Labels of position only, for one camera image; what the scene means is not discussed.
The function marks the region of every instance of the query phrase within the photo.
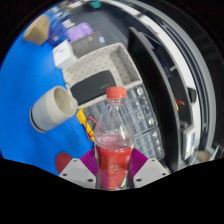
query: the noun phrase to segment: purple gripper pad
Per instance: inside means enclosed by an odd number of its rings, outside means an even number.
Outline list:
[[[95,157],[94,148],[88,151],[81,157],[81,162],[89,169],[89,171],[96,177],[98,172],[98,163]]]
[[[147,160],[148,158],[146,156],[144,156],[137,149],[133,148],[130,161],[130,174],[132,177],[135,176]]]
[[[94,148],[83,155],[80,160],[94,176],[97,176],[98,163],[95,158]],[[137,149],[133,148],[130,160],[130,174],[132,177],[135,176],[135,174],[142,168],[147,160],[148,158],[146,156],[144,156]]]
[[[67,30],[68,40],[70,43],[73,43],[92,33],[93,30],[88,23],[80,23],[79,25]]]

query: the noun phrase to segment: red liquid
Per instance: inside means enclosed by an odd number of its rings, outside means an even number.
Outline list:
[[[123,139],[119,135],[103,135],[100,141],[96,140],[95,149],[102,187],[109,190],[121,188],[128,173],[132,152],[129,139]]]

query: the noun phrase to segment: red bottle cap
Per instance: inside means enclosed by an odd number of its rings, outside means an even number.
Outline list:
[[[123,87],[109,87],[107,89],[107,99],[125,98],[126,89]]]

